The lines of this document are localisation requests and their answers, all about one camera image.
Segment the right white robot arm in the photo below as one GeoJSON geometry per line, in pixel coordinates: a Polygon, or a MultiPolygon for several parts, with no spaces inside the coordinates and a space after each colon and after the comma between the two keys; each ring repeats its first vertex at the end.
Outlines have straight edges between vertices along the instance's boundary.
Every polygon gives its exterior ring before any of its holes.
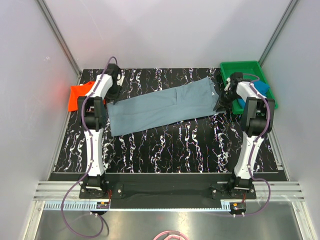
{"type": "Polygon", "coordinates": [[[254,74],[234,72],[226,80],[214,110],[221,112],[231,107],[231,103],[241,98],[245,105],[240,119],[243,133],[242,146],[237,164],[231,178],[222,190],[231,198],[242,198],[254,192],[254,165],[261,144],[272,130],[275,112],[275,100],[260,93],[254,83],[260,78],[254,74]]]}

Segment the grey-blue t shirt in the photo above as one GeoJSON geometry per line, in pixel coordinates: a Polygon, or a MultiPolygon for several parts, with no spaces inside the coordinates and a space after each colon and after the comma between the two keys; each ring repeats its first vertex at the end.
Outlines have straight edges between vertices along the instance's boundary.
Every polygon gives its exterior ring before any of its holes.
{"type": "Polygon", "coordinates": [[[107,106],[113,137],[212,116],[219,96],[208,77],[107,106]]]}

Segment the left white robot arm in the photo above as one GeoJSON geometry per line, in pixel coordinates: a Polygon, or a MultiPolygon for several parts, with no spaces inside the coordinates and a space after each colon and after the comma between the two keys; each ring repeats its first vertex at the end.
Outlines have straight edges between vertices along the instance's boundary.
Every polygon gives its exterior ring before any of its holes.
{"type": "Polygon", "coordinates": [[[79,124],[83,129],[87,164],[79,179],[81,199],[107,198],[111,193],[103,165],[102,138],[107,124],[105,99],[115,101],[121,91],[122,70],[117,63],[108,63],[84,96],[77,99],[79,124]]]}

